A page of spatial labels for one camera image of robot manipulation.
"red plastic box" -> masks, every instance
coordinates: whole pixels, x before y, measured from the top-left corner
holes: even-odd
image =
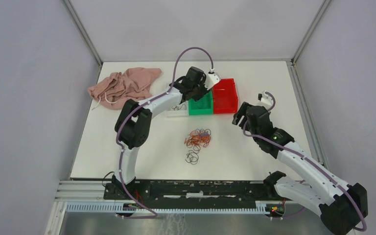
[[[238,109],[238,97],[233,78],[222,79],[212,88],[214,114],[234,114]]]

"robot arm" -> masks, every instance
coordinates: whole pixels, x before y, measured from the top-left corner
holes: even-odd
[[[264,95],[260,94],[259,99],[267,104],[268,99]],[[239,125],[243,133],[253,137],[264,152],[288,165],[310,186],[299,184],[279,171],[272,173],[263,182],[273,193],[289,198],[320,216],[334,234],[346,234],[361,221],[357,211],[360,211],[362,217],[368,214],[367,191],[358,183],[349,185],[313,160],[291,135],[273,126],[269,115],[265,107],[243,102],[234,115],[233,124]]]
[[[212,70],[205,74],[202,70],[191,67],[185,76],[178,78],[173,85],[170,84],[170,87],[159,95],[139,102],[131,99],[126,101],[115,125],[116,132],[119,131],[127,116],[138,108],[132,115],[137,120],[126,121],[118,138],[120,145],[123,146],[121,149],[123,158],[121,168],[117,170],[121,172],[126,185],[135,179],[138,151],[149,136],[151,120],[170,107],[189,99],[198,101],[220,80],[219,75]]]

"white tabletop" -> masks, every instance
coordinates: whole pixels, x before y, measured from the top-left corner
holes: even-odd
[[[191,66],[204,71],[209,62],[180,62],[177,78],[185,75]],[[164,90],[172,80],[174,62],[106,62],[99,81],[110,73],[128,68],[160,68],[163,74],[152,84],[151,93]],[[286,130],[301,147],[309,151],[303,122],[286,66],[282,61],[217,61],[215,71],[221,78],[234,78],[239,106],[243,101],[256,104],[258,93],[270,91],[277,104],[270,118],[274,126]],[[102,106],[90,110],[80,146],[71,172],[71,178],[103,178],[118,167],[120,147],[114,131],[120,110]],[[138,179],[176,180],[263,180],[276,170],[301,180],[289,167],[260,150],[259,146],[231,124],[232,114],[188,117],[165,117],[159,114],[152,120],[149,138],[140,148],[136,163]],[[195,129],[211,129],[211,142],[199,153],[196,165],[185,161],[188,148],[186,136]]]

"pink cloth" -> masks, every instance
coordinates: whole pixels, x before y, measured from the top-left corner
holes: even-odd
[[[128,99],[139,101],[151,97],[150,85],[161,73],[161,69],[145,68],[132,68],[124,73],[113,72],[87,91],[95,101],[98,102],[100,99],[100,104],[104,107],[121,109]]]

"green plastic box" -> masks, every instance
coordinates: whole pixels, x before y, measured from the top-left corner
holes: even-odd
[[[199,101],[193,99],[188,101],[189,115],[208,115],[213,114],[214,102],[212,100],[212,91],[208,92]]]

